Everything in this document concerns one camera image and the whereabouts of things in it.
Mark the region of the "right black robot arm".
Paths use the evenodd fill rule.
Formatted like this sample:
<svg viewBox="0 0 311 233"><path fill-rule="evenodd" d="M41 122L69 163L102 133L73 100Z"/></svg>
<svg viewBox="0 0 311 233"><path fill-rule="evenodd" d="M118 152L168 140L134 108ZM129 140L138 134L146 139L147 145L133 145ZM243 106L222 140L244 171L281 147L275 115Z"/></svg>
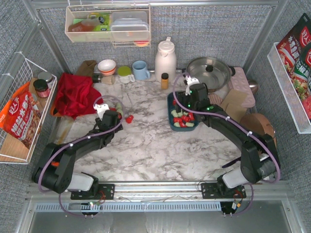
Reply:
<svg viewBox="0 0 311 233"><path fill-rule="evenodd" d="M280 162L274 139L259 135L241 126L220 106L211 104L207 86L203 83L188 86L181 93L173 92L176 103L185 111L193 113L195 120L211 127L228 138L240 151L240 167L217 179L221 195L239 185L264 181L271 174L280 180Z"/></svg>

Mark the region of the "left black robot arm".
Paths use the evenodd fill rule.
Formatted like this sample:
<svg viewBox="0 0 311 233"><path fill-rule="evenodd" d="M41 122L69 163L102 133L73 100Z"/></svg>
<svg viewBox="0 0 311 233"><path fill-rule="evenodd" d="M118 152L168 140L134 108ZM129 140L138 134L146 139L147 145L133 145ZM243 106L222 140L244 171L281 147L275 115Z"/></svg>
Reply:
<svg viewBox="0 0 311 233"><path fill-rule="evenodd" d="M95 125L85 136L67 144L49 143L32 173L32 181L58 194L69 188L76 160L106 147L115 133L122 130L119 113L107 110L103 118L96 118Z"/></svg>

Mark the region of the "teal storage basket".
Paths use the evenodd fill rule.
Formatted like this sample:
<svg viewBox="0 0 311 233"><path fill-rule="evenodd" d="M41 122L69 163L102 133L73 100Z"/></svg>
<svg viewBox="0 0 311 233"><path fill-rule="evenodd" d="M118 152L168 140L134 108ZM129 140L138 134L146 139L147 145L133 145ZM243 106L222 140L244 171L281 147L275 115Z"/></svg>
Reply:
<svg viewBox="0 0 311 233"><path fill-rule="evenodd" d="M193 131L199 125L199 122L197 122L195 120L185 122L182 119L181 112L176 111L176 103L175 103L175 99L173 97L173 92L171 92L167 96L167 108L168 108L169 126L173 131L190 132L190 131ZM180 126L181 126L180 128L174 126L174 123L176 123L176 122L180 123Z"/></svg>

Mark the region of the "brown cardboard sheet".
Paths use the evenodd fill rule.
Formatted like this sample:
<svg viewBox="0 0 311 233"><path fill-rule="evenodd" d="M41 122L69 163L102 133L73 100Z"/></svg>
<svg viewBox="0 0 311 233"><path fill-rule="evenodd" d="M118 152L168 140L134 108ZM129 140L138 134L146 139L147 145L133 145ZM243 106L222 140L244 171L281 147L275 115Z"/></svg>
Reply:
<svg viewBox="0 0 311 233"><path fill-rule="evenodd" d="M225 99L222 101L220 107L226 110L229 104L241 106L246 97L246 93L239 90L231 89Z"/></svg>
<svg viewBox="0 0 311 233"><path fill-rule="evenodd" d="M232 103L229 103L225 110L225 112L236 122L240 122L246 111L246 108Z"/></svg>

